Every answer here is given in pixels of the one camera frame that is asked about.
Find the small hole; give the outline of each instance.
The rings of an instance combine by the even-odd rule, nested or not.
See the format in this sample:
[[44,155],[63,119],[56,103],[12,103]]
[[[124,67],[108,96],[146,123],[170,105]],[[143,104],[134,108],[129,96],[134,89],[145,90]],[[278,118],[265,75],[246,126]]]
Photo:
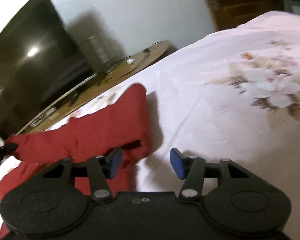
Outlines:
[[141,199],[135,198],[135,199],[132,200],[132,202],[135,203],[135,204],[140,204],[141,203]]

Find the television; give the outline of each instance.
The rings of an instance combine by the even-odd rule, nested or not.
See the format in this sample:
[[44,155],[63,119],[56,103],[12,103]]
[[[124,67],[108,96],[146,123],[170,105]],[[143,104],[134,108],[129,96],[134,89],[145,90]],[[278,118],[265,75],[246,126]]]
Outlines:
[[30,0],[0,33],[0,136],[17,133],[94,75],[52,2]]

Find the metal screw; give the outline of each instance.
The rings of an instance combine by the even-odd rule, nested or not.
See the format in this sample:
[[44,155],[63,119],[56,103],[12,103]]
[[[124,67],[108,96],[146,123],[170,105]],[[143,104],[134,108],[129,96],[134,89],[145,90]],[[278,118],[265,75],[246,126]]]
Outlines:
[[108,197],[110,195],[110,192],[106,189],[98,189],[93,193],[93,195],[97,198],[104,198]]
[[141,203],[141,199],[135,198],[135,199],[132,200],[132,202],[135,203],[135,204],[140,204]]
[[197,196],[198,192],[194,189],[191,189],[191,188],[187,188],[187,189],[184,189],[181,194],[184,196],[184,197],[195,197]]

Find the floral pattern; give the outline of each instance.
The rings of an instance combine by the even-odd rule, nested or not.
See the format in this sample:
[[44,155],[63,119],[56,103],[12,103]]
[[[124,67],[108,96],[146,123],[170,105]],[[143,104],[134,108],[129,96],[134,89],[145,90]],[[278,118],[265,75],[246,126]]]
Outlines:
[[230,76],[210,84],[233,86],[252,98],[252,106],[268,110],[268,122],[274,127],[289,118],[300,121],[300,71],[298,63],[285,55],[290,43],[283,40],[267,43],[278,47],[277,55],[258,57],[241,54],[243,62],[229,65]]

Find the wooden table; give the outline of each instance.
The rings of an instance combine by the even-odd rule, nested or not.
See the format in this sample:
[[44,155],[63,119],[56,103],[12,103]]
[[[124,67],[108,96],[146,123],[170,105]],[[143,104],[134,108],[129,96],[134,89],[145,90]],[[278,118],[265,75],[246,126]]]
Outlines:
[[169,47],[169,41],[161,41],[149,47],[148,52],[145,52],[143,50],[131,57],[128,57],[127,59],[134,59],[132,64],[128,64],[127,59],[120,61],[118,63],[118,67],[108,75],[103,75],[101,81],[100,75],[97,75],[95,78],[91,79],[86,84],[87,89],[82,92],[82,94],[77,98],[76,102],[72,106],[68,106],[68,102],[65,103],[38,126],[28,126],[27,128],[25,128],[23,133],[36,133],[47,130],[49,127],[59,122],[81,106],[85,105],[93,98],[99,96],[103,92],[109,90],[115,85],[123,82],[127,78],[133,76],[134,74],[140,72],[141,70],[151,66],[155,62],[167,56]]

